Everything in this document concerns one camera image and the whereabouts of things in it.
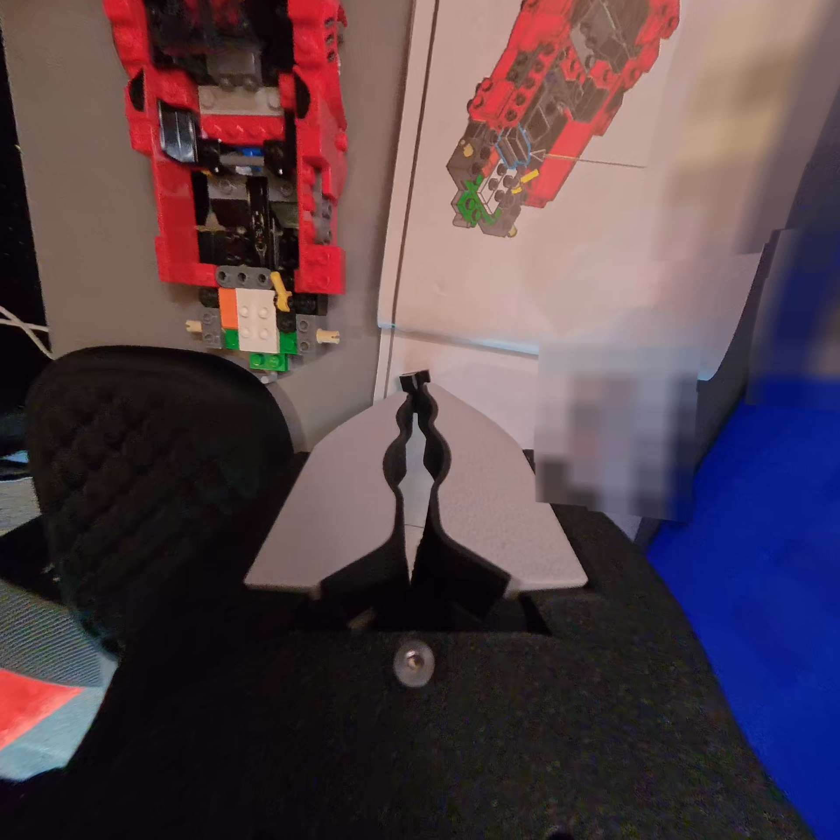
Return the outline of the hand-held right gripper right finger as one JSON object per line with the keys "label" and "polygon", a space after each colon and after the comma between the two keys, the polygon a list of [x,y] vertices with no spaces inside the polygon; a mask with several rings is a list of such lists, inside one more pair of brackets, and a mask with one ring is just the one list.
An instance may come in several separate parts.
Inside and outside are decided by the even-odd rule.
{"label": "hand-held right gripper right finger", "polygon": [[443,540],[501,573],[503,592],[578,590],[588,583],[518,441],[441,385],[417,396],[433,479],[428,513]]}

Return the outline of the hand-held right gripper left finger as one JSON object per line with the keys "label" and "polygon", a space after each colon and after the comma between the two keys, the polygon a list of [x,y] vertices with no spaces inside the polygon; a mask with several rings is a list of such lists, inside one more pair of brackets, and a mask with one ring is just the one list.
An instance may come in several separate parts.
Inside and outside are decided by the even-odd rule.
{"label": "hand-held right gripper left finger", "polygon": [[309,454],[245,585],[348,596],[406,579],[406,443],[413,400],[404,392],[335,428]]}

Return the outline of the lego instruction booklet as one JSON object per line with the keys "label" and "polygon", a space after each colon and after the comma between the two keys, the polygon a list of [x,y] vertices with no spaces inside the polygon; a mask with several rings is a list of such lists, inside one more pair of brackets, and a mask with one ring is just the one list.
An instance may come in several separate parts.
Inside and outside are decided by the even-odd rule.
{"label": "lego instruction booklet", "polygon": [[491,370],[509,367],[498,423],[532,446],[539,342],[605,340],[626,329],[650,342],[701,350],[699,457],[745,393],[749,340],[766,275],[762,250],[740,255],[697,242],[671,244],[687,220],[666,187],[700,53],[728,2],[681,2],[675,35],[631,92],[604,137],[574,163],[559,195],[527,208],[502,239],[453,224],[455,185],[445,173],[466,124],[479,71],[507,38],[513,2],[415,2],[406,91],[381,275],[377,393],[425,350],[433,375],[490,412]]}

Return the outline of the blue plastic bin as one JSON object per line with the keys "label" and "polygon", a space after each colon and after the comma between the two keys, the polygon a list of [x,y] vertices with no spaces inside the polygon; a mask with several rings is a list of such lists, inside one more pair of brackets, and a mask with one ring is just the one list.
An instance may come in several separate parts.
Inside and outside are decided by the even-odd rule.
{"label": "blue plastic bin", "polygon": [[740,729],[816,838],[838,838],[838,214],[784,230],[747,391],[701,462],[693,519],[647,556]]}

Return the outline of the red lego car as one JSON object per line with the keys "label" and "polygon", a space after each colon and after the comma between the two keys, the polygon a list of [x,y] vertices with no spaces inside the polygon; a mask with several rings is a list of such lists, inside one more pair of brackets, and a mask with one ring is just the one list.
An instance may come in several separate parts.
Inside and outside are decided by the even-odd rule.
{"label": "red lego car", "polygon": [[339,346],[347,19],[335,1],[106,1],[125,113],[150,163],[162,282],[266,384]]}

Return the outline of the grey and red cloth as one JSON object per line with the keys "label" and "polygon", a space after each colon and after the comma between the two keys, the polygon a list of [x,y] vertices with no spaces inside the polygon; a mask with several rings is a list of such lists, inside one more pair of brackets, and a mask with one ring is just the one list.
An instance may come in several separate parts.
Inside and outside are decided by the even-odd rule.
{"label": "grey and red cloth", "polygon": [[1,583],[1,776],[64,767],[115,669],[61,605]]}

